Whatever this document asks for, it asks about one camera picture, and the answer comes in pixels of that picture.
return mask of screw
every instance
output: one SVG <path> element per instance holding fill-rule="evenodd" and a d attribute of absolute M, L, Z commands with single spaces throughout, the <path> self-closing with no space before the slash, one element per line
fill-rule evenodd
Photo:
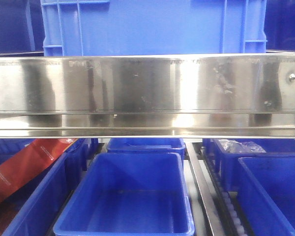
<path fill-rule="evenodd" d="M 289 81 L 291 83 L 295 81 L 295 74 L 294 73 L 292 73 L 292 74 L 289 75 Z"/>

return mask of blue plastic bin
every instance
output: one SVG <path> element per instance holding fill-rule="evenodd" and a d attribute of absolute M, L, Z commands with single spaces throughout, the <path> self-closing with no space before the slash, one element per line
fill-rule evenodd
<path fill-rule="evenodd" d="M 19 212 L 3 236 L 45 235 L 69 192 L 81 181 L 81 162 L 92 152 L 91 143 L 90 139 L 79 139 L 52 167 L 6 199 Z M 0 154 L 0 164 L 12 156 Z"/>
<path fill-rule="evenodd" d="M 0 0 L 0 53 L 43 50 L 39 0 Z"/>
<path fill-rule="evenodd" d="M 238 201 L 256 236 L 295 236 L 295 157 L 240 158 Z"/>
<path fill-rule="evenodd" d="M 46 56 L 264 53 L 266 0 L 41 0 Z"/>
<path fill-rule="evenodd" d="M 88 169 L 87 159 L 94 156 L 97 148 L 98 139 L 79 139 L 66 151 L 70 153 L 66 161 L 70 189 L 75 189 L 80 183 L 82 172 Z"/>
<path fill-rule="evenodd" d="M 295 155 L 295 139 L 235 139 L 236 141 L 253 141 L 264 148 L 266 153 L 229 153 L 225 152 L 218 139 L 215 143 L 215 170 L 220 175 L 221 184 L 225 191 L 237 191 L 239 185 L 240 157 Z"/>
<path fill-rule="evenodd" d="M 65 160 L 62 155 L 33 191 L 2 236 L 45 235 L 67 198 L 68 188 Z"/>
<path fill-rule="evenodd" d="M 267 0 L 267 49 L 295 51 L 295 0 Z"/>
<path fill-rule="evenodd" d="M 113 138 L 107 145 L 107 152 L 167 153 L 175 152 L 185 158 L 185 143 L 177 138 Z"/>
<path fill-rule="evenodd" d="M 193 235 L 179 155 L 97 155 L 54 232 L 57 236 Z"/>
<path fill-rule="evenodd" d="M 16 154 L 34 139 L 0 139 L 0 154 Z"/>

